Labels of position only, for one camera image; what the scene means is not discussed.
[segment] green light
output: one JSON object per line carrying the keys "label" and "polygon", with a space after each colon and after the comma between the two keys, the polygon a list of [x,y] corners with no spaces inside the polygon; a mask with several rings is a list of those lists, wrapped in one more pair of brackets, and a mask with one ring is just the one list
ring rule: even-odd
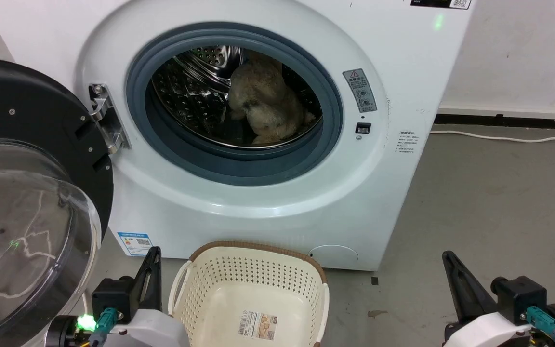
{"label": "green light", "polygon": [[443,22],[445,22],[445,15],[442,13],[436,15],[436,19],[434,20],[434,30],[439,31],[442,29]]}
{"label": "green light", "polygon": [[77,318],[77,328],[86,330],[88,332],[93,332],[95,330],[95,320],[93,316],[85,314]]}

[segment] basket bottom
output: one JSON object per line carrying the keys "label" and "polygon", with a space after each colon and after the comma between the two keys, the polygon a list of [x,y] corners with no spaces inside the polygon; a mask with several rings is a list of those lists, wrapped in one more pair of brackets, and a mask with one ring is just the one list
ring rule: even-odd
{"label": "basket bottom", "polygon": [[287,290],[224,282],[204,301],[205,319],[194,330],[193,347],[309,347],[315,343],[312,320],[321,316],[312,314],[305,298]]}

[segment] door hinge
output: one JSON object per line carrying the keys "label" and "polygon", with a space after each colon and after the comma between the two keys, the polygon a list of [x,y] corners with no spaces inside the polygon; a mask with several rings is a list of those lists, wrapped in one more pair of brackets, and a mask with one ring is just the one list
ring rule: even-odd
{"label": "door hinge", "polygon": [[121,147],[129,148],[128,138],[121,126],[119,115],[115,112],[106,85],[101,83],[90,85],[89,95],[93,105],[90,116],[100,129],[102,137],[104,137],[108,153],[114,154]]}

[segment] brown basket rim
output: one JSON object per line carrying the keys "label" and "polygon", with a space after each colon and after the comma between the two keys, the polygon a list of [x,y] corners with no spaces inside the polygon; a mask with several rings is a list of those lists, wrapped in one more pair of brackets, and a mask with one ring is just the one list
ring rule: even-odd
{"label": "brown basket rim", "polygon": [[309,262],[312,266],[314,266],[314,268],[318,271],[318,275],[320,275],[320,279],[321,279],[322,283],[324,283],[324,284],[327,283],[327,276],[324,274],[324,270],[322,270],[322,267],[320,266],[320,264],[318,264],[317,261],[314,260],[314,258],[310,257],[309,255],[302,254],[302,253],[295,252],[295,251],[291,251],[291,250],[286,250],[284,248],[274,247],[274,246],[267,246],[266,244],[257,244],[257,243],[252,243],[252,242],[240,242],[240,241],[214,241],[214,242],[209,242],[209,243],[205,244],[204,246],[201,246],[200,248],[198,248],[198,250],[195,250],[194,253],[192,253],[192,255],[190,255],[189,260],[191,262],[194,262],[196,260],[196,258],[198,258],[198,256],[201,253],[203,253],[204,251],[210,250],[211,248],[217,248],[217,247],[249,248],[251,250],[268,251],[268,252],[273,252],[273,253],[278,253],[278,254],[283,254],[283,255],[288,255],[288,256],[291,256],[291,257],[299,258],[302,261]]}

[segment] gray floor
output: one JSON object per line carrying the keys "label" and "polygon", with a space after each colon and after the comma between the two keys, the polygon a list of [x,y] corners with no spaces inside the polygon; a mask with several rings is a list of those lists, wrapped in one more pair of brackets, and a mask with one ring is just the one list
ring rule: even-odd
{"label": "gray floor", "polygon": [[[555,130],[450,127],[491,136],[542,138]],[[440,255],[453,250],[484,286],[527,275],[555,302],[555,141],[541,144],[430,136],[387,254],[376,274],[329,270],[323,347],[438,347],[455,317]],[[90,289],[134,275],[109,233]],[[183,261],[165,259],[164,303]],[[371,276],[379,278],[372,285]]]}

